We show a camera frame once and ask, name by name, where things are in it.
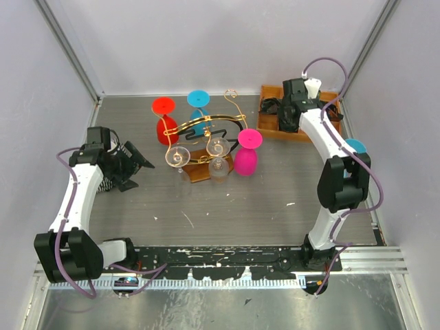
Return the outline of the pink wine glass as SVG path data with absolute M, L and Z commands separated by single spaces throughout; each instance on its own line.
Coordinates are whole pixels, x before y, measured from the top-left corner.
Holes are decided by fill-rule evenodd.
M 262 145 L 263 137 L 256 129 L 244 129 L 238 135 L 240 149 L 234 159 L 234 169 L 242 176 L 253 175 L 258 165 L 257 148 Z

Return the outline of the black white striped cloth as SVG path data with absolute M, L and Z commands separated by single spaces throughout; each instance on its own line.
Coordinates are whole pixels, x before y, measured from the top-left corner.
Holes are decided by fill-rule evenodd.
M 107 177 L 104 177 L 103 180 L 100 182 L 100 185 L 96 192 L 105 193 L 105 192 L 109 192 L 112 188 L 114 188 L 113 182 Z

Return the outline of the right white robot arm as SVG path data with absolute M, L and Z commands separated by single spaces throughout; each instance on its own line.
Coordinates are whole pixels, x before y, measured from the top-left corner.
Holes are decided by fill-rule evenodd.
M 280 128 L 304 132 L 324 162 L 317 186 L 320 212 L 300 251 L 301 263 L 311 271 L 335 256 L 336 237 L 345 219 L 368 195 L 371 166 L 369 155 L 356 153 L 332 125 L 320 106 L 320 86 L 315 78 L 283 81 L 278 110 Z

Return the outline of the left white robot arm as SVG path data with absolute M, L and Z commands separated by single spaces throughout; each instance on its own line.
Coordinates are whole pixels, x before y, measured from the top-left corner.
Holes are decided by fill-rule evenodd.
M 51 283 L 85 281 L 100 277 L 104 268 L 116 266 L 131 272 L 138 256 L 130 238 L 97 244 L 89 235 L 94 199 L 113 188 L 120 192 L 138 187 L 131 178 L 150 163 L 130 141 L 120 143 L 112 129 L 87 129 L 86 142 L 71 149 L 69 183 L 58 211 L 46 233 L 36 235 L 34 249 Z

